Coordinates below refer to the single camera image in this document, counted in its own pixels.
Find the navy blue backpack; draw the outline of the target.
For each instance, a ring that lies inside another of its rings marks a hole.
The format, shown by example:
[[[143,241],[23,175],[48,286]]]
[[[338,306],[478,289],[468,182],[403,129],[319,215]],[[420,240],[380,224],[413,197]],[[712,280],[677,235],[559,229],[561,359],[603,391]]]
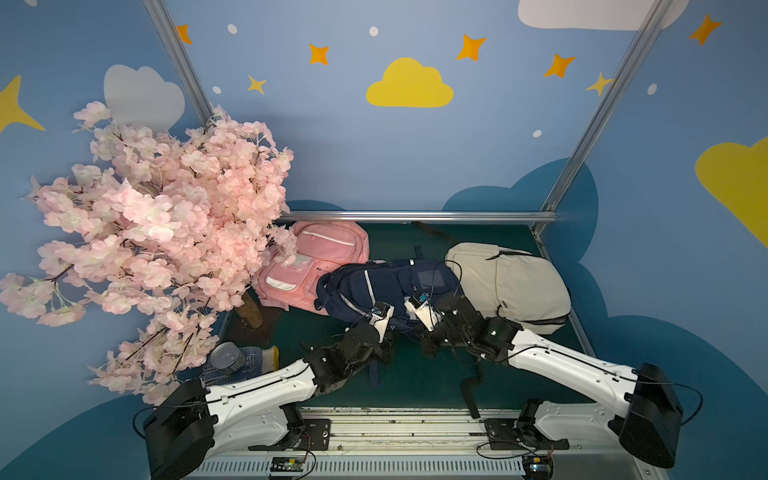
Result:
[[[474,377],[476,360],[445,348],[427,357],[419,341],[425,326],[410,315],[411,296],[433,300],[458,296],[459,282],[445,263],[460,230],[432,232],[427,226],[368,225],[371,259],[366,266],[342,266],[317,284],[329,316],[345,323],[370,321],[376,303],[393,307],[387,326],[394,345],[338,390],[312,399],[314,406],[464,408],[462,381]]]

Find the pink backpack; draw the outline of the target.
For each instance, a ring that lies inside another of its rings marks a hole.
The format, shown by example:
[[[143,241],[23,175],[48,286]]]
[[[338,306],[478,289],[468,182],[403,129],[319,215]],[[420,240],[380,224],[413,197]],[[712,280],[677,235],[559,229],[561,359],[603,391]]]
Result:
[[[343,265],[367,262],[368,233],[350,221],[300,221],[290,231],[297,239],[295,260],[270,261],[253,282],[254,291],[263,306],[325,316],[326,310],[315,305],[319,278]]]

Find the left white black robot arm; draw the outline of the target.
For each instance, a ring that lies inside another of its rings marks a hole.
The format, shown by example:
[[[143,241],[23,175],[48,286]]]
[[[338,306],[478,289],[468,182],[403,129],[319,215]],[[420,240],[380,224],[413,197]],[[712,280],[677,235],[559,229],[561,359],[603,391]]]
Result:
[[[204,460],[258,447],[285,450],[304,429],[298,405],[332,393],[370,361],[386,361],[393,334],[359,324],[285,368],[227,385],[181,384],[143,422],[150,476],[182,479]]]

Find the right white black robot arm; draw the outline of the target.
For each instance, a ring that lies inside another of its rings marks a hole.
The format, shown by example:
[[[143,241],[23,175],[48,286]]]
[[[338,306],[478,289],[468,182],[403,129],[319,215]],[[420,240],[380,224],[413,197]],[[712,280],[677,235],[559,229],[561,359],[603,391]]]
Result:
[[[652,466],[675,465],[684,412],[661,368],[632,368],[577,352],[513,320],[485,318],[464,296],[432,303],[421,294],[405,306],[424,325],[429,345],[462,346],[480,360],[535,373],[588,398],[572,405],[529,400],[510,426],[488,427],[501,447],[513,441],[533,450],[578,440],[616,442]]]

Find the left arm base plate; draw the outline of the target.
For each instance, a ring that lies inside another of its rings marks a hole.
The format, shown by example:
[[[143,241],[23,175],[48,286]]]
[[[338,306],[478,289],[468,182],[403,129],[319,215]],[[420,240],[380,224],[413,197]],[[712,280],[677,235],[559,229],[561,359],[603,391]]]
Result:
[[[275,445],[249,446],[249,451],[310,450],[327,451],[329,448],[332,422],[330,419],[308,419],[303,424],[292,426]]]

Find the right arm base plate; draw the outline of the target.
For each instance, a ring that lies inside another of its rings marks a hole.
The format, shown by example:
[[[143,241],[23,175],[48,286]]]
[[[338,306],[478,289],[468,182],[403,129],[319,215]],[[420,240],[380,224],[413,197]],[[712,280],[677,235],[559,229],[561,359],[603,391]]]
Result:
[[[568,450],[567,439],[551,440],[535,427],[534,417],[496,418],[483,421],[493,449],[518,446],[529,450]]]

